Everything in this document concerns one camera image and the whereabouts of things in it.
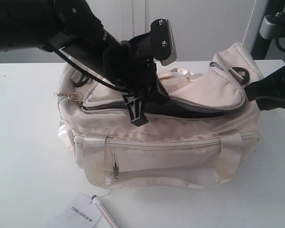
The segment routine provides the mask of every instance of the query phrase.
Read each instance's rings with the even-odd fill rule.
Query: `canvas bag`
[[[75,93],[82,102],[80,106],[72,96],[58,97],[59,136],[88,181],[108,189],[202,188],[229,181],[259,139],[260,110],[246,99],[243,88],[263,76],[240,43],[216,53],[210,65],[204,74],[177,68],[158,72],[171,100],[196,118],[188,113],[179,117],[167,108],[169,115],[146,113],[149,123],[140,127],[130,123],[126,110],[112,108],[122,101],[119,92],[93,80],[75,88],[70,78],[80,73],[66,65],[58,92]],[[245,85],[233,67],[249,72]]]

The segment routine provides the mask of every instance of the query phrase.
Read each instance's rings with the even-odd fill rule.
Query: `bag pocket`
[[[252,145],[259,139],[259,133],[255,131],[242,132],[239,135],[242,139],[241,144],[238,145],[241,154],[236,167],[240,161],[247,157]],[[102,152],[103,160],[99,161],[103,162],[103,169],[102,173],[98,172],[98,175],[104,176],[106,185],[115,185],[150,175],[193,182],[190,175],[180,175],[179,171],[216,167],[223,151],[222,135],[200,135],[196,138],[197,140],[194,141],[162,143],[107,137]],[[82,161],[81,168],[85,168],[83,167],[84,156],[81,155],[85,153],[83,151],[84,141],[84,135],[74,136],[76,157]],[[222,182],[229,180],[230,175],[224,177]]]

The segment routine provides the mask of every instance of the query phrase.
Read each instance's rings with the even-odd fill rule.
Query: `screw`
[[[162,47],[165,47],[165,46],[167,46],[167,45],[168,45],[168,43],[167,43],[166,40],[164,40],[164,41],[161,43],[161,46],[162,46]]]
[[[275,17],[277,17],[277,18],[280,18],[282,16],[282,13],[281,12],[277,12],[276,14],[275,14]]]

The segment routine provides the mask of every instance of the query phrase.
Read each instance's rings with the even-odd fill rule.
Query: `front zipper pocket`
[[[243,132],[243,158],[259,139],[258,132]],[[82,152],[83,135],[74,136],[76,154]],[[123,172],[154,169],[195,169],[213,167],[221,149],[219,135],[200,136],[188,142],[137,142],[108,137],[105,142],[104,171],[119,179]]]

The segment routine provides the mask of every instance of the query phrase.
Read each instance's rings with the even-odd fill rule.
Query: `white wall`
[[[119,0],[86,0],[92,12],[102,21],[106,30],[122,39],[121,5]],[[38,48],[0,53],[0,63],[63,62],[56,54]]]
[[[158,18],[170,20],[179,61],[210,60],[234,42],[250,49],[267,0],[88,0],[106,30],[130,39],[150,30]],[[22,50],[0,53],[0,62],[60,61],[53,54]]]
[[[285,38],[280,39],[281,46],[285,48]],[[285,53],[277,49],[275,42],[272,41],[266,59],[282,59],[285,61]]]

